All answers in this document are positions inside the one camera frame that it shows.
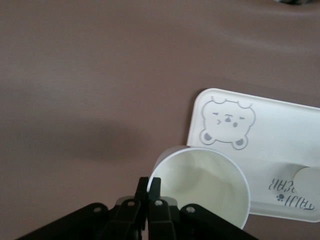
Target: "cartoon bear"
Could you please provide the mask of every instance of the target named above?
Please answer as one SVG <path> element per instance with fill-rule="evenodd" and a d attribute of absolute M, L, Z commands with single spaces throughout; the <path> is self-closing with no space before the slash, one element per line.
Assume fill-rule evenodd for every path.
<path fill-rule="evenodd" d="M 211 99 L 202 108 L 204 129 L 200 141 L 205 145 L 212 145 L 215 141 L 231 143 L 236 150 L 244 149 L 248 145 L 247 134 L 256 120 L 252 104 L 243 107 L 238 101 Z"/>

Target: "white tray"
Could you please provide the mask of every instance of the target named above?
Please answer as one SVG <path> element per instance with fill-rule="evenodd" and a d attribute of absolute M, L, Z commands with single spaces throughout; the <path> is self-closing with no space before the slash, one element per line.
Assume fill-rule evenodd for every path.
<path fill-rule="evenodd" d="M 239 165 L 251 214 L 320 221 L 320 209 L 293 183 L 301 168 L 320 166 L 319 108 L 207 89 L 195 101 L 187 145 L 218 150 Z"/>

